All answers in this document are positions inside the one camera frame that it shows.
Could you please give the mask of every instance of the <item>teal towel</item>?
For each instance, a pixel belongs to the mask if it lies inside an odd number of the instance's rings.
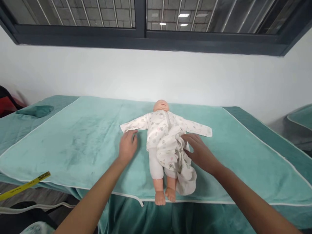
[[[33,130],[0,157],[0,171],[31,181],[46,171],[44,182],[90,189],[118,155],[120,124],[151,112],[154,103],[80,97]],[[280,154],[260,141],[222,107],[170,104],[170,111],[210,126],[212,138],[201,137],[214,155],[270,204],[309,205],[311,185]],[[121,175],[114,194],[154,200],[146,151],[146,130],[138,132],[138,151]],[[234,204],[208,173],[197,172],[196,190],[177,201]]]
[[[53,106],[34,106],[30,108],[23,108],[16,113],[20,115],[28,115],[36,118],[42,118],[50,114],[54,110]]]
[[[287,118],[292,122],[312,130],[312,104],[290,113],[287,115]]]

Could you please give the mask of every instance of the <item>doll head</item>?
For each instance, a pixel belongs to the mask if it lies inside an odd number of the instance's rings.
[[[169,111],[169,105],[165,100],[158,100],[153,108],[153,111],[164,110]]]

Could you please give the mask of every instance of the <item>doll arm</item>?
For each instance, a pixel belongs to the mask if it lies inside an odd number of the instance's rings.
[[[129,130],[135,130],[135,129],[145,130],[145,129],[148,129],[148,124],[147,124],[148,120],[149,120],[149,115],[146,114],[128,123],[120,125],[120,128],[123,131],[123,133]]]
[[[185,125],[186,131],[189,133],[195,133],[206,137],[212,137],[212,129],[208,126],[186,119],[183,120],[183,125]]]

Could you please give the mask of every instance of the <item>yellow tape measure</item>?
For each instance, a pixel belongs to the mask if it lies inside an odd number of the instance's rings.
[[[38,178],[35,178],[34,180],[28,182],[27,184],[21,185],[17,188],[14,188],[8,192],[5,192],[4,194],[0,195],[0,201],[3,201],[5,199],[8,199],[10,197],[13,197],[14,195],[38,184],[40,181],[44,180],[45,178],[49,177],[51,174],[50,172],[46,172],[44,174],[42,174],[41,176],[39,176]]]

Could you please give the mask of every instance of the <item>white patterned onesie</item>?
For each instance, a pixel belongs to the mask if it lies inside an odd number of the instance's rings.
[[[183,149],[189,145],[181,135],[185,132],[212,137],[210,127],[183,119],[171,112],[158,110],[120,125],[123,132],[147,129],[146,150],[149,152],[149,168],[153,179],[165,174],[177,178],[176,190],[181,195],[189,195],[196,188],[196,171],[191,167],[191,159]]]

